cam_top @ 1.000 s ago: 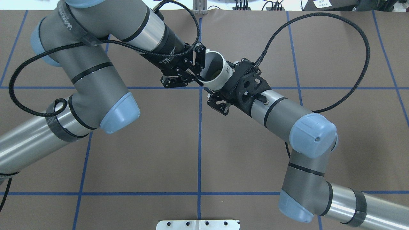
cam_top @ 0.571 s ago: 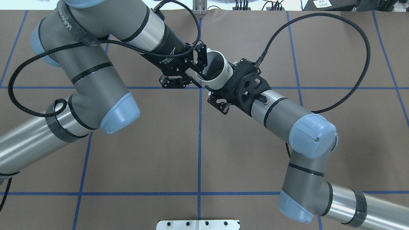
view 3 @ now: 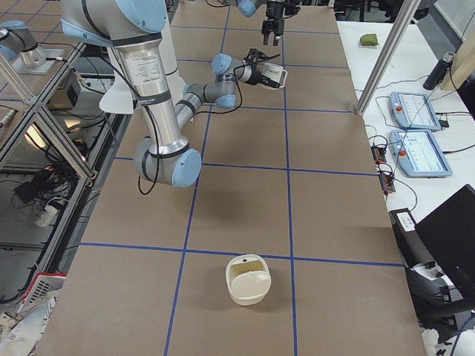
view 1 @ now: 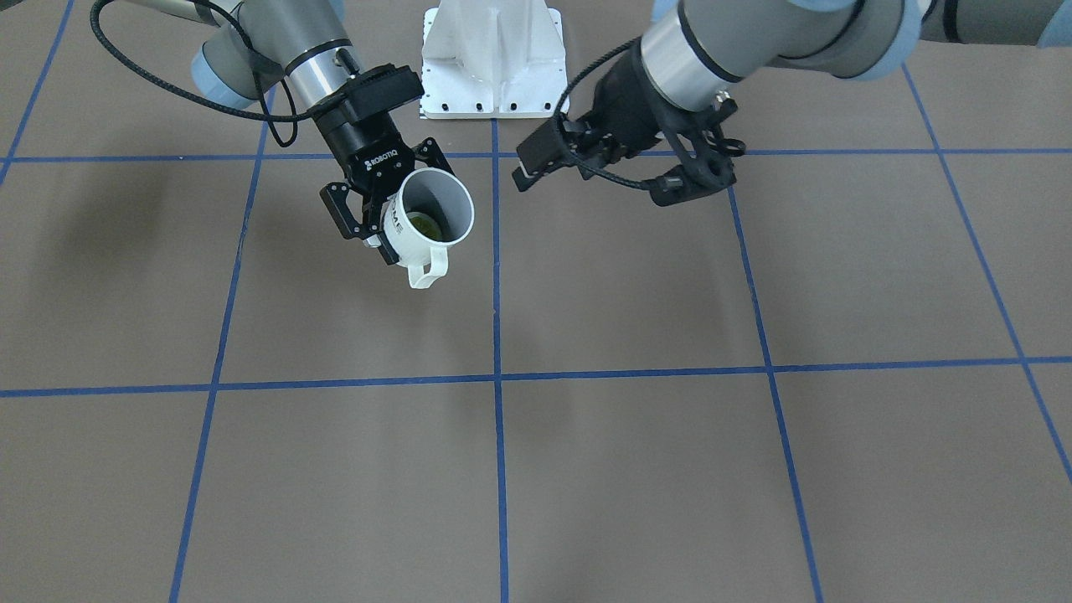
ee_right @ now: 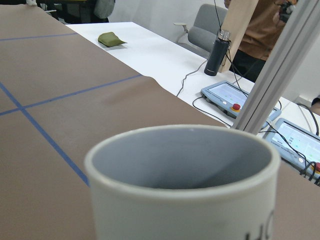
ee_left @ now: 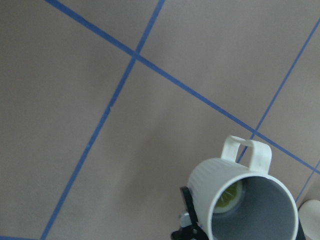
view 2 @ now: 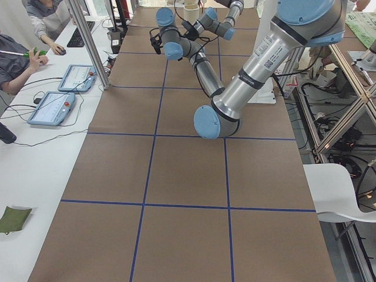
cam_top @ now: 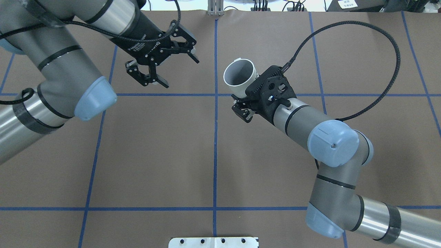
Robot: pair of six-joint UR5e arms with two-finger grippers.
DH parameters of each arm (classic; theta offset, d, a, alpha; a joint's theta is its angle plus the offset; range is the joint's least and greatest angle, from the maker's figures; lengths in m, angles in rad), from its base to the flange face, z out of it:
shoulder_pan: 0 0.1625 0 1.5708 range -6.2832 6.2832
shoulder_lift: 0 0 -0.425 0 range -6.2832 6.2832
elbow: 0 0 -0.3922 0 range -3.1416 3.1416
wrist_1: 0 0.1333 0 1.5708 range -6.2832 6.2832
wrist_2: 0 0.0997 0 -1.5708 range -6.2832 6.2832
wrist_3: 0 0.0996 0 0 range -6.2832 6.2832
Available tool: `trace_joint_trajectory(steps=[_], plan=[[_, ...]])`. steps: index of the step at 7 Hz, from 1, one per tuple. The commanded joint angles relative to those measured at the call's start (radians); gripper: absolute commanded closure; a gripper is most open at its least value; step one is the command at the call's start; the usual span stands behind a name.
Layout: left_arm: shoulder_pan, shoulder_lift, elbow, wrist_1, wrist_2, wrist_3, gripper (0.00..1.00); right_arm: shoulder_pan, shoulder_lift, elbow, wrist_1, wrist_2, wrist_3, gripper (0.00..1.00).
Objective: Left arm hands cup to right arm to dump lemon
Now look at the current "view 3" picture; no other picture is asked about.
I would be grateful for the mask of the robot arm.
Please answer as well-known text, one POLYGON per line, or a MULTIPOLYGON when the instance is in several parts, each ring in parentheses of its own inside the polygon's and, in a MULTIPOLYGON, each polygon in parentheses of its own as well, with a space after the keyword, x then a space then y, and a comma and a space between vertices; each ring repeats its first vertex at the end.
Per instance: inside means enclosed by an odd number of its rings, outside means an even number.
POLYGON ((269 37, 273 35, 273 46, 278 46, 284 34, 285 20, 296 16, 301 10, 301 1, 281 1, 281 0, 236 0, 218 1, 212 4, 206 1, 211 7, 236 7, 247 18, 253 16, 260 7, 265 7, 265 19, 262 22, 261 34, 263 44, 269 44, 269 37))
POLYGON ((141 178, 153 183, 189 187, 197 180, 202 159, 182 129, 204 103, 233 109, 240 82, 279 88, 258 69, 268 57, 254 48, 243 60, 219 53, 212 60, 213 83, 185 86, 173 102, 160 56, 163 29, 168 23, 164 1, 62 1, 63 33, 79 42, 113 48, 119 65, 114 70, 142 107, 150 134, 136 150, 134 162, 141 178))

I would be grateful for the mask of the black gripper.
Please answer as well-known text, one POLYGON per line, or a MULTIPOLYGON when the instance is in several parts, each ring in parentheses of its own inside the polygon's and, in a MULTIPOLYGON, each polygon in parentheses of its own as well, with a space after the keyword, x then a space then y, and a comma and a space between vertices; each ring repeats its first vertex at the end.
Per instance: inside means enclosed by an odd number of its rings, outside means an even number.
POLYGON ((269 35, 274 33, 272 45, 277 47, 281 36, 284 33, 285 20, 298 14, 301 7, 300 1, 265 1, 266 19, 263 20, 261 33, 263 34, 263 44, 269 44, 269 35))
POLYGON ((279 84, 271 84, 271 79, 264 76, 257 65, 246 65, 240 75, 240 80, 248 85, 264 85, 267 90, 279 90, 279 84))

